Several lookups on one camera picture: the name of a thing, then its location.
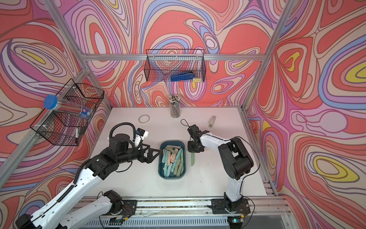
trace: colorful wallpaper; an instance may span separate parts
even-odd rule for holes
[[[206,53],[264,53],[282,1],[62,1],[60,12],[84,53],[145,53],[203,48]],[[111,106],[240,106],[259,62],[208,61],[204,83],[146,82],[143,61],[92,61]]]
[[[80,72],[71,49],[39,1],[0,3],[0,165],[55,94]]]
[[[81,70],[42,0],[0,3],[0,166],[29,131],[43,108]],[[31,214],[56,196],[89,158],[105,120],[101,104],[79,147],[36,142],[0,189],[0,228],[15,228],[14,219]]]
[[[240,106],[259,61],[218,61],[205,82],[146,82],[144,61],[89,61],[112,107],[169,106],[170,94],[182,106]]]
[[[366,1],[299,1],[246,111],[300,228],[366,228]]]
[[[81,0],[58,7],[84,53],[204,48],[264,53],[284,1]]]

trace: blue plastic basket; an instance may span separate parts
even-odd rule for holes
[[[176,145],[176,146],[180,146],[182,149],[183,149],[183,152],[180,156],[180,159],[183,158],[183,172],[180,174],[179,177],[176,177],[173,173],[170,173],[169,177],[165,177],[164,176],[164,164],[165,163],[162,163],[161,162],[161,159],[163,158],[163,149],[165,149],[165,147],[167,145]],[[162,152],[160,155],[159,155],[159,166],[158,166],[158,173],[159,175],[164,178],[164,179],[167,179],[167,180],[171,180],[171,179],[180,179],[182,178],[182,176],[184,176],[184,174],[186,173],[186,149],[184,147],[184,143],[181,142],[181,141],[165,141],[163,142],[161,145],[160,145],[160,151]]]

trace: blue lid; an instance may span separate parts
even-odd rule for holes
[[[54,109],[57,104],[57,97],[54,95],[48,95],[43,102],[43,106],[46,109]]]

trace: white table surface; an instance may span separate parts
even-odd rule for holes
[[[248,141],[238,109],[189,107],[181,108],[181,112],[179,118],[172,118],[169,108],[113,108],[91,155],[93,157],[109,146],[107,137],[113,126],[121,122],[130,122],[136,129],[141,128],[149,132],[143,143],[151,148],[159,149],[160,144],[167,140],[180,140],[186,145],[187,171],[181,179],[161,178],[157,171],[158,158],[150,164],[134,160],[129,170],[111,173],[86,196],[97,196],[100,191],[106,192],[111,189],[121,196],[136,197],[223,196],[229,176],[224,170],[219,153],[206,147],[204,152],[195,154],[195,162],[191,166],[191,153],[187,151],[190,136],[187,127],[183,126],[180,120],[184,118],[189,125],[196,124],[201,131],[208,130],[219,137],[241,136]],[[138,118],[143,114],[150,116],[150,121],[145,124],[138,122]],[[208,122],[213,115],[216,116],[216,121],[213,127],[209,128]],[[113,135],[118,133],[128,134],[132,139],[130,126],[118,127]],[[254,159],[256,155],[253,155],[247,143],[243,144],[254,160],[251,169],[253,173],[257,170]],[[118,170],[126,169],[129,164],[120,164]],[[242,193],[245,196],[266,196],[259,172],[245,178]]]

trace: black wire basket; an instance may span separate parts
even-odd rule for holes
[[[62,91],[67,90],[66,86],[71,83],[72,85],[63,99],[89,108],[91,110],[91,115],[89,119],[84,119],[68,113],[52,111],[44,122],[40,125],[34,125],[34,123],[42,117],[41,115],[45,113],[46,109],[43,109],[30,125],[30,128],[44,137],[52,145],[78,146],[94,113],[104,98],[104,91],[102,89],[96,88],[90,84],[75,83],[72,79],[70,79],[57,94],[59,95]]]
[[[204,54],[203,49],[147,49],[146,81],[204,82]]]

